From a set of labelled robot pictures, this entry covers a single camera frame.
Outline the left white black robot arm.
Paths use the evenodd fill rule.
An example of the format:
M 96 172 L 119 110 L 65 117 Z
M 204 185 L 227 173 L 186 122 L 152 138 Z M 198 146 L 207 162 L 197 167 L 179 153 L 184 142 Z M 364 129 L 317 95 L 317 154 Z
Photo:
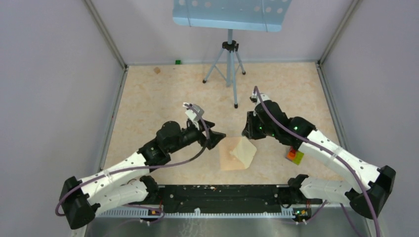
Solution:
M 123 161 L 82 179 L 68 178 L 57 206 L 63 212 L 56 215 L 64 216 L 70 229 L 76 230 L 115 207 L 131 202 L 155 203 L 159 196 L 158 185 L 149 174 L 169 167 L 172 153 L 195 142 L 201 150 L 192 159 L 205 149 L 213 149 L 226 137 L 225 133 L 212 131 L 214 125 L 206 120 L 194 125 L 188 119 L 186 128 L 181 128 L 175 121 L 165 122 L 154 139 Z

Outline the cream letter paper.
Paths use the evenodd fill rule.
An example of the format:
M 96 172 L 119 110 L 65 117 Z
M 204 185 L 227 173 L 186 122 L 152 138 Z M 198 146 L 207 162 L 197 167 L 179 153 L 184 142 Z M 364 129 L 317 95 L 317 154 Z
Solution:
M 256 151 L 256 146 L 248 138 L 240 137 L 237 144 L 230 150 L 229 154 L 243 165 L 243 169 L 248 169 Z

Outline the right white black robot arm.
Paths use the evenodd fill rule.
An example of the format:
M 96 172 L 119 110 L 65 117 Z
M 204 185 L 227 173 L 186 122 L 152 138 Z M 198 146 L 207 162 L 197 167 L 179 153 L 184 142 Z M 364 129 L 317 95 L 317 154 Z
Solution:
M 323 199 L 348 204 L 361 216 L 378 217 L 392 193 L 396 171 L 385 165 L 369 164 L 328 139 L 315 125 L 302 117 L 288 118 L 269 98 L 255 103 L 247 112 L 242 135 L 250 140 L 272 137 L 305 155 L 320 161 L 340 175 L 343 181 L 324 180 L 300 174 L 288 181 L 290 198 L 295 203 Z

